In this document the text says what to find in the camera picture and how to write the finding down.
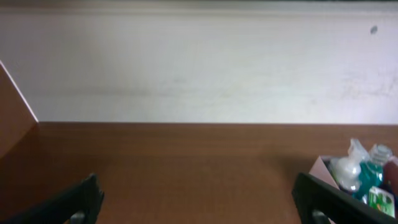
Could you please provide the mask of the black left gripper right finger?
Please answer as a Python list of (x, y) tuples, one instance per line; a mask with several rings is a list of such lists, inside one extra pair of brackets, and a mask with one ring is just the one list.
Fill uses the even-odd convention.
[(397, 219), (310, 174), (297, 175), (292, 196), (302, 223), (397, 224)]

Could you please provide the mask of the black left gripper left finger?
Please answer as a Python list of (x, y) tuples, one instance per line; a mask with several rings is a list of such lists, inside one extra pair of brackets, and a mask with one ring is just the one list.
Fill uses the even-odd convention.
[(3, 220), (6, 224), (23, 223), (96, 223), (104, 200), (96, 174), (51, 199)]

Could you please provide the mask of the blue mouthwash bottle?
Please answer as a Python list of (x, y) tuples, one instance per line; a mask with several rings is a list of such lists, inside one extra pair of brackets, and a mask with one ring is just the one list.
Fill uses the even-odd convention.
[(378, 187), (382, 184), (384, 178), (384, 166), (393, 155), (392, 150), (382, 144), (373, 145), (369, 151), (369, 159), (361, 162), (361, 173), (358, 180), (361, 185), (359, 190), (354, 193), (354, 198), (362, 200), (367, 197), (372, 187)]

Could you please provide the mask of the green white soap bar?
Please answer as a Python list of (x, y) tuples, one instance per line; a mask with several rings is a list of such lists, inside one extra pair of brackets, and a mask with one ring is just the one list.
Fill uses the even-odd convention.
[(371, 187), (368, 193), (368, 205), (392, 218), (396, 217), (395, 195), (387, 187)]

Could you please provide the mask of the white cardboard box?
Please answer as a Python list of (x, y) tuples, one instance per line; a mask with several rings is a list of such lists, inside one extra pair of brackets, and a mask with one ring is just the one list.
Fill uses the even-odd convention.
[[(330, 173), (328, 166), (330, 165), (331, 159), (329, 157), (319, 157), (313, 167), (310, 169), (309, 174), (313, 175), (314, 177), (332, 185), (333, 187), (346, 192), (347, 194), (354, 195), (353, 192), (349, 190), (344, 190), (341, 188), (336, 181), (334, 180), (332, 174)], [(377, 194), (378, 199), (383, 199), (383, 202), (391, 202), (397, 204), (397, 195), (394, 194), (393, 190), (391, 189), (391, 185), (387, 183), (385, 179), (384, 182), (378, 187), (372, 187), (368, 194), (365, 194), (362, 198), (364, 203), (369, 202), (369, 194)]]

